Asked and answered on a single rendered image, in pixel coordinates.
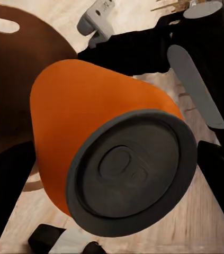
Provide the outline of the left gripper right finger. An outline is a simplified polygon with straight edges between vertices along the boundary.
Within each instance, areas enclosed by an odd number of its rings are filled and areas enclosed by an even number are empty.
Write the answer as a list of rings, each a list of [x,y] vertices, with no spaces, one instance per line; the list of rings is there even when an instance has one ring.
[[[197,148],[197,164],[224,213],[224,148],[203,140],[199,141]]]

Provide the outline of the trash can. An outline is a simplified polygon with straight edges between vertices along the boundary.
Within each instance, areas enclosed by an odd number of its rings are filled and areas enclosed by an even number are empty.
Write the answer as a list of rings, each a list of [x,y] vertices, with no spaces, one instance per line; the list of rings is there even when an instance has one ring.
[[[44,68],[80,55],[67,39],[44,19],[15,6],[0,4],[0,19],[16,22],[16,32],[0,31],[0,154],[32,141],[31,85]],[[29,177],[40,173],[36,159]],[[42,181],[25,182],[21,191],[43,189]]]

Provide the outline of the can of soda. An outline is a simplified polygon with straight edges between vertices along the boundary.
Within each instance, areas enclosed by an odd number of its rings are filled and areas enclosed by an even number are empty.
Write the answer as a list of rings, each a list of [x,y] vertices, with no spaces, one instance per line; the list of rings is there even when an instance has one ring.
[[[43,188],[86,232],[145,230],[189,188],[195,135],[158,87],[68,58],[42,70],[29,102]]]

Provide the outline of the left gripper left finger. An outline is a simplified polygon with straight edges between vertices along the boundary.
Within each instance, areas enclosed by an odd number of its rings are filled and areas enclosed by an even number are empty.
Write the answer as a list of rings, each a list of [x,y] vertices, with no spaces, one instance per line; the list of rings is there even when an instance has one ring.
[[[36,160],[32,141],[0,154],[0,237]]]

